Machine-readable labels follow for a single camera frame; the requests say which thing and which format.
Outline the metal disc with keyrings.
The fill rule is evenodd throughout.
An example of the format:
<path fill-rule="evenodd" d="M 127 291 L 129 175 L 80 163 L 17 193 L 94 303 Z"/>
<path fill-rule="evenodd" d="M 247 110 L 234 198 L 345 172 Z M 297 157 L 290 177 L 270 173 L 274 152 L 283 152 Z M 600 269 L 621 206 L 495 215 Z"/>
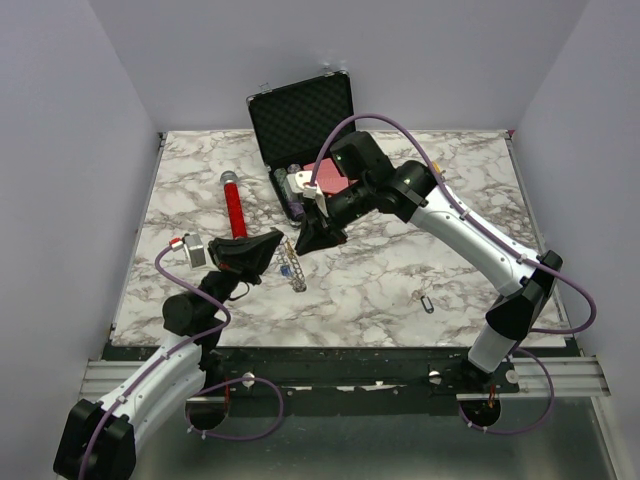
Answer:
<path fill-rule="evenodd" d="M 285 277 L 282 275 L 282 273 L 281 275 L 287 279 L 289 285 L 295 293 L 303 293 L 307 290 L 304 272 L 302 270 L 297 254 L 295 257 L 292 255 L 288 255 L 285 247 L 285 242 L 287 240 L 289 240 L 289 238 L 284 236 L 276 250 L 278 268 L 281 273 L 281 268 L 283 266 L 288 266 L 292 272 L 292 276 Z"/>

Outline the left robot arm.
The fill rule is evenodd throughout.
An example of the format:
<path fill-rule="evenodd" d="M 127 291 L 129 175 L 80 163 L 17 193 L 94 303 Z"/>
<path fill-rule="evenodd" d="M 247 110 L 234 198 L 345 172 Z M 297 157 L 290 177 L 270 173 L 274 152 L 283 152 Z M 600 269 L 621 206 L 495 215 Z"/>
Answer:
<path fill-rule="evenodd" d="M 131 376 L 97 401 L 79 400 L 70 410 L 53 463 L 64 479 L 128 479 L 140 448 L 188 398 L 214 393 L 222 380 L 212 355 L 232 315 L 226 303 L 236 288 L 256 286 L 283 234 L 273 229 L 248 238 L 216 238 L 191 249 L 198 236 L 171 240 L 154 266 L 182 292 L 162 306 L 167 336 Z M 214 270 L 194 286 L 167 271 L 162 262 L 184 251 L 189 261 L 213 261 Z"/>

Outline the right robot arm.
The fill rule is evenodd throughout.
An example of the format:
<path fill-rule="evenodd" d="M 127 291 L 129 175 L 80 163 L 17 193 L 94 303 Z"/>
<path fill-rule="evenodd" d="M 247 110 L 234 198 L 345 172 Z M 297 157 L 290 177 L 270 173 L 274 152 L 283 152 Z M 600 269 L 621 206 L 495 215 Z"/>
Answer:
<path fill-rule="evenodd" d="M 347 188 L 325 195 L 311 183 L 311 172 L 287 176 L 303 201 L 304 218 L 295 251 L 305 255 L 346 242 L 346 227 L 378 211 L 425 231 L 456 251 L 494 286 L 498 298 L 485 315 L 486 324 L 460 367 L 460 379 L 480 392 L 496 380 L 496 369 L 529 334 L 550 299 L 561 257 L 538 254 L 509 238 L 472 210 L 448 188 L 437 184 L 423 163 L 399 167 L 366 132 L 355 132 L 330 149 L 333 163 L 349 180 Z"/>

